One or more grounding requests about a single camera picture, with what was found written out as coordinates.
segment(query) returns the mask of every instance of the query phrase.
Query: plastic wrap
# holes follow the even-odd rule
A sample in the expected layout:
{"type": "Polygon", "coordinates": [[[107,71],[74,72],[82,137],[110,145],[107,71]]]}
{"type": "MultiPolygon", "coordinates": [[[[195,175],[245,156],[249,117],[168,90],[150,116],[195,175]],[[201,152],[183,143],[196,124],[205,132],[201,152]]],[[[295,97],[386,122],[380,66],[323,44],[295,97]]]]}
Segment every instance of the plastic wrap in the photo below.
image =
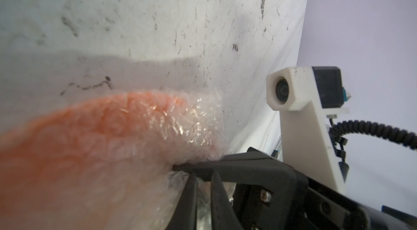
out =
{"type": "Polygon", "coordinates": [[[164,229],[187,175],[227,151],[219,93],[127,93],[0,136],[0,229],[164,229]]]}

